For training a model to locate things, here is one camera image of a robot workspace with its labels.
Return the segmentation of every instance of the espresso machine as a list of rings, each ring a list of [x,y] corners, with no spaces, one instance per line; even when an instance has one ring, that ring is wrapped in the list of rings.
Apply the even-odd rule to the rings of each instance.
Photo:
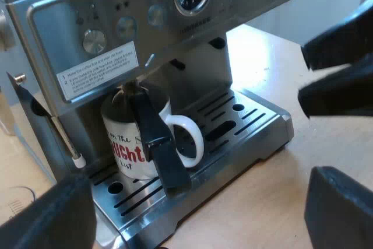
[[[226,32],[289,0],[0,0],[0,87],[16,132],[52,180],[85,173],[104,248],[154,248],[213,194],[294,136],[290,114],[233,82]],[[134,79],[165,89],[204,137],[192,185],[118,171],[100,114]],[[194,155],[175,127],[180,152]]]

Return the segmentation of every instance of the black handle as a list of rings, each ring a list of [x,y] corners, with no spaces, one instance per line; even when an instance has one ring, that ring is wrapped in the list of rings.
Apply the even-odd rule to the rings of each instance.
[[[307,117],[316,115],[373,116],[373,55],[314,82],[299,91]]]
[[[352,64],[299,91],[307,115],[373,116],[373,0],[302,47],[313,70]]]
[[[353,64],[373,52],[373,0],[302,47],[308,68]]]
[[[145,90],[136,90],[128,99],[140,131],[145,158],[148,162],[154,161],[166,195],[174,197],[189,190],[192,181],[177,155],[173,135]]]

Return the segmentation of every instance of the silver knob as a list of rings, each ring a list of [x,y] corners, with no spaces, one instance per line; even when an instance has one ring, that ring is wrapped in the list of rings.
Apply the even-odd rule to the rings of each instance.
[[[147,12],[147,21],[150,25],[161,27],[166,23],[166,10],[158,5],[153,5]]]
[[[84,33],[83,48],[92,55],[98,55],[106,47],[106,38],[102,31],[88,29]]]
[[[121,17],[117,23],[117,35],[124,41],[135,39],[137,32],[136,20],[133,17]]]

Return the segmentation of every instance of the black plastic part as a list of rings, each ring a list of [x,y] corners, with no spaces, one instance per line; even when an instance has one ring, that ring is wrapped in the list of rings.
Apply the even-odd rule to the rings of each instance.
[[[152,106],[145,90],[129,97],[146,160],[154,161],[164,192],[174,197],[189,190],[191,178],[176,152],[173,135]]]
[[[334,167],[314,167],[305,221],[314,249],[373,248],[373,193]]]
[[[299,91],[307,117],[315,115],[373,116],[373,55],[314,82]]]
[[[302,47],[308,68],[323,69],[358,62],[373,52],[373,0]]]
[[[1,248],[92,248],[96,223],[88,178],[68,176],[0,227]]]
[[[216,37],[215,39],[211,40],[209,44],[217,50],[222,50],[226,47],[227,42],[221,37]]]
[[[181,61],[178,61],[176,58],[170,61],[170,64],[180,71],[184,71],[186,68],[185,64],[183,64]]]

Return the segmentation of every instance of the instruction label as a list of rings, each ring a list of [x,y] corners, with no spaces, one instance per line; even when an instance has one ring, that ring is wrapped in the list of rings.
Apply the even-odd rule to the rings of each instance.
[[[66,100],[71,100],[137,66],[139,63],[132,41],[60,72],[57,79]]]

